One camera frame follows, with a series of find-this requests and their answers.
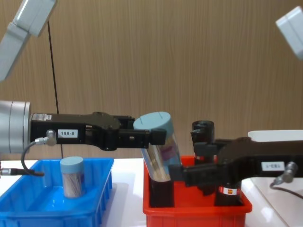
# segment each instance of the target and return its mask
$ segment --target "light blue lid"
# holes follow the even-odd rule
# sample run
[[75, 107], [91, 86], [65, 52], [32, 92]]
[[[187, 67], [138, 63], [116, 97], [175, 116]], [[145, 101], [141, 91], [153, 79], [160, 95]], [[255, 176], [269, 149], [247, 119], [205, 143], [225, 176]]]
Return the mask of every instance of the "light blue lid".
[[66, 157], [60, 161], [60, 169], [63, 174], [76, 174], [84, 172], [84, 162], [82, 157]]
[[167, 112], [154, 112], [139, 117], [134, 122], [134, 129], [165, 129], [166, 138], [169, 138], [174, 134], [174, 125], [172, 123], [170, 114]]

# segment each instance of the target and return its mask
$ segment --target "blue bin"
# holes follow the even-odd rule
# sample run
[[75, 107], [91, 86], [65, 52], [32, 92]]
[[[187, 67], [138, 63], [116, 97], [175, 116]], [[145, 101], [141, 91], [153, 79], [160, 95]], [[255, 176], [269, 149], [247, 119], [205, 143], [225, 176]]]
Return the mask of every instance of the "blue bin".
[[63, 195], [60, 160], [40, 160], [0, 197], [0, 227], [99, 227], [112, 189], [112, 158], [85, 158], [85, 195]]

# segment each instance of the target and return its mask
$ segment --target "black cable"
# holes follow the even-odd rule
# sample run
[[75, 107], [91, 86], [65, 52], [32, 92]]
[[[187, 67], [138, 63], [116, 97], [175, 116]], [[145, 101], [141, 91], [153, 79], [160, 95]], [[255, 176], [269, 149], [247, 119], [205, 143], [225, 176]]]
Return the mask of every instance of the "black cable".
[[293, 192], [293, 191], [291, 191], [289, 189], [286, 189], [286, 188], [280, 188], [280, 187], [274, 187], [274, 186], [275, 186], [275, 183], [273, 182], [273, 183], [270, 184], [269, 187], [271, 189], [274, 189], [274, 190], [280, 190], [280, 191], [288, 192], [288, 193], [290, 193], [292, 195], [295, 195], [295, 196], [299, 197], [300, 199], [303, 199], [303, 195], [300, 195], [300, 194], [298, 194], [296, 192]]
[[28, 175], [33, 175], [33, 176], [44, 176], [44, 173], [40, 173], [40, 172], [32, 172], [32, 171], [30, 171], [28, 168], [27, 168], [27, 166], [25, 165], [25, 162], [24, 162], [24, 159], [25, 159], [25, 154], [27, 153], [27, 151], [32, 147], [32, 146], [34, 146], [36, 144], [36, 142], [35, 141], [33, 141], [33, 142], [31, 142], [30, 144], [28, 144], [25, 148], [24, 148], [24, 150], [23, 150], [23, 152], [22, 152], [22, 155], [21, 155], [21, 164], [22, 164], [22, 166], [23, 166], [23, 169], [24, 169], [24, 171], [28, 174]]

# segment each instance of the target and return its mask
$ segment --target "wood panel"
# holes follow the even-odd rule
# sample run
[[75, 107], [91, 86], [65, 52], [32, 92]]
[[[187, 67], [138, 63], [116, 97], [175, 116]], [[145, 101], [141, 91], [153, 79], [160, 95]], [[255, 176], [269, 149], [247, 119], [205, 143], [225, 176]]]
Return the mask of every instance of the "wood panel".
[[[216, 136], [300, 129], [303, 63], [275, 21], [300, 0], [62, 0], [51, 18], [61, 113], [171, 113], [182, 154], [191, 123]], [[66, 155], [139, 156], [65, 147]]]
[[[0, 39], [13, 20], [21, 0], [0, 0]], [[32, 112], [56, 113], [53, 71], [47, 28], [39, 38], [31, 37], [12, 75], [0, 83], [0, 100], [30, 101]], [[33, 147], [27, 159], [60, 157], [60, 146]], [[20, 159], [20, 155], [1, 155], [1, 160]]]

